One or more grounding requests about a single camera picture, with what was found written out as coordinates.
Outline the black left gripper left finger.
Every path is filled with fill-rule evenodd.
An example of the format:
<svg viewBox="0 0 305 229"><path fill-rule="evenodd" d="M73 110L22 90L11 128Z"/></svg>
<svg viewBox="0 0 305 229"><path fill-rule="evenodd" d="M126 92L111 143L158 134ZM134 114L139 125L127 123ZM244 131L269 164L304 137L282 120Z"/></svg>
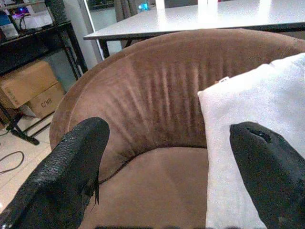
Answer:
<svg viewBox="0 0 305 229"><path fill-rule="evenodd" d="M0 229L78 229L99 195L99 166L110 136L99 117L67 132L0 213Z"/></svg>

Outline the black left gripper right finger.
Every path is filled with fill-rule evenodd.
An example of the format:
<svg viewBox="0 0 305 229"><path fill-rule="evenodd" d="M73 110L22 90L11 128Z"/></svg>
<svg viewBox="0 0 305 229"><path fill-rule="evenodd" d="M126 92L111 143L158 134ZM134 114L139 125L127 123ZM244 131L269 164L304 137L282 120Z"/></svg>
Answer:
<svg viewBox="0 0 305 229"><path fill-rule="evenodd" d="M267 229L305 229L305 159L280 134L258 123L232 124L229 140Z"/></svg>

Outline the light grey square pillow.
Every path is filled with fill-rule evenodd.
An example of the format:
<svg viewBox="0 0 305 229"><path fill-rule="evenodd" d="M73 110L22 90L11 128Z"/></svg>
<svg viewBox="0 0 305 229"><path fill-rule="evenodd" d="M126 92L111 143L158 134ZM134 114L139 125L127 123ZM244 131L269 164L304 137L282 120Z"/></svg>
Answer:
<svg viewBox="0 0 305 229"><path fill-rule="evenodd" d="M206 225L267 229L248 194L230 145L230 126L258 123L305 159L305 52L272 61L198 92L209 161Z"/></svg>

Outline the brown round velvet sofa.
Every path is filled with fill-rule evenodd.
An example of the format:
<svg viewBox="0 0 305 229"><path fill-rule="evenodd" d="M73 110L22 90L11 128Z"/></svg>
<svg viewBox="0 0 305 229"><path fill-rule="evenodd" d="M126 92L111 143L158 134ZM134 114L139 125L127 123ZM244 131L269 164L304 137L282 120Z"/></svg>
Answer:
<svg viewBox="0 0 305 229"><path fill-rule="evenodd" d="M203 228L208 154L198 91L261 64L305 52L305 41L243 29L171 33L106 58L66 93L50 144L90 117L110 138L79 229Z"/></svg>

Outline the printed brown cardboard box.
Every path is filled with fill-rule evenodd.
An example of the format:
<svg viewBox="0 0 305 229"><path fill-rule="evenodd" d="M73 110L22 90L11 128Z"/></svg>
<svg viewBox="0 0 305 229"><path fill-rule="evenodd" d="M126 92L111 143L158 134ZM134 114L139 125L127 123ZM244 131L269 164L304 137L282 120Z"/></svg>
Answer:
<svg viewBox="0 0 305 229"><path fill-rule="evenodd" d="M27 115L44 118L56 110L63 97L64 89L61 83L56 83L23 105L24 111Z"/></svg>

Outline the plain brown cardboard box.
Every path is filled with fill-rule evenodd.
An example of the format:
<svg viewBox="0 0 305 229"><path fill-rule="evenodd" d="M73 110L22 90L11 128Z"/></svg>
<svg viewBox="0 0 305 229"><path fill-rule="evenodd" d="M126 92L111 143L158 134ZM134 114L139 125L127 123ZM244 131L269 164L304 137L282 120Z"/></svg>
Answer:
<svg viewBox="0 0 305 229"><path fill-rule="evenodd" d="M7 108L19 108L57 82L48 62L31 62L0 76L0 103Z"/></svg>

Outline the black metal shelf rack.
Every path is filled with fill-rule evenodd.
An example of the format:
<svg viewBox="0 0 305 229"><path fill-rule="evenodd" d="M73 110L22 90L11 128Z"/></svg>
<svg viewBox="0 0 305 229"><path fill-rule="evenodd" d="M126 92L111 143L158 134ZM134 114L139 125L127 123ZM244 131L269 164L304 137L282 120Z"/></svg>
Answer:
<svg viewBox="0 0 305 229"><path fill-rule="evenodd" d="M63 0L16 0L11 5L5 5L0 0L0 10L9 15L19 34L17 38L5 39L0 30L0 76L31 62L45 61L46 57L58 52L65 53L68 69L75 79L79 79L88 70L72 23L66 19ZM43 11L50 14L52 25L38 29L20 28L20 21L25 16ZM14 136L38 145L39 141L34 135L28 135L27 130L19 128L18 123L22 118L19 108L7 108L0 103L0 124L8 121L8 131Z"/></svg>

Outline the white carton box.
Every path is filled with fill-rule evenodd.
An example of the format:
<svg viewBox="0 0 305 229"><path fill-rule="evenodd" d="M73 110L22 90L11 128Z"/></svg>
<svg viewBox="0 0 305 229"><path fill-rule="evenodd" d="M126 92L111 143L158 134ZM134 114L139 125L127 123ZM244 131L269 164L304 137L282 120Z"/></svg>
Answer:
<svg viewBox="0 0 305 229"><path fill-rule="evenodd" d="M36 13L31 16L25 16L21 22L21 29L38 29L44 26L52 25L53 21L47 11Z"/></svg>

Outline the blue and white box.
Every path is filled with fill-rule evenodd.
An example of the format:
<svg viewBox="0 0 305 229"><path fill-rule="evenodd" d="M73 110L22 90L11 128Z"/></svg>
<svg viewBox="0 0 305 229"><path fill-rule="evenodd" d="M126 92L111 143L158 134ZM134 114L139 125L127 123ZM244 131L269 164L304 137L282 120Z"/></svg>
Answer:
<svg viewBox="0 0 305 229"><path fill-rule="evenodd" d="M3 33L5 39L13 39L19 36L17 29L11 21L9 15L0 10L0 30Z"/></svg>

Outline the white table with black legs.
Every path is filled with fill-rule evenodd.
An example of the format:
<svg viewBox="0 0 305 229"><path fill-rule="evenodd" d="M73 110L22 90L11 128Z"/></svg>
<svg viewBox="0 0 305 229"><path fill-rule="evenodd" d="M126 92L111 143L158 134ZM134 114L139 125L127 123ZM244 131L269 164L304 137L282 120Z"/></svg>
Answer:
<svg viewBox="0 0 305 229"><path fill-rule="evenodd" d="M202 0L197 5L138 13L84 36L98 40L104 57L108 41L139 40L197 29L305 31L305 0Z"/></svg>

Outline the grey curtain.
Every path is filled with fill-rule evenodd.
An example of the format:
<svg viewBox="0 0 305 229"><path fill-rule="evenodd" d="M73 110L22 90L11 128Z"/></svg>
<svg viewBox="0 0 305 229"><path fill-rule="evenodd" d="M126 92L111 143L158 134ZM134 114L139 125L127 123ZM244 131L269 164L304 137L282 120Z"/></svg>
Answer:
<svg viewBox="0 0 305 229"><path fill-rule="evenodd" d="M138 6L142 0L114 0L114 8L117 22L138 14Z"/></svg>

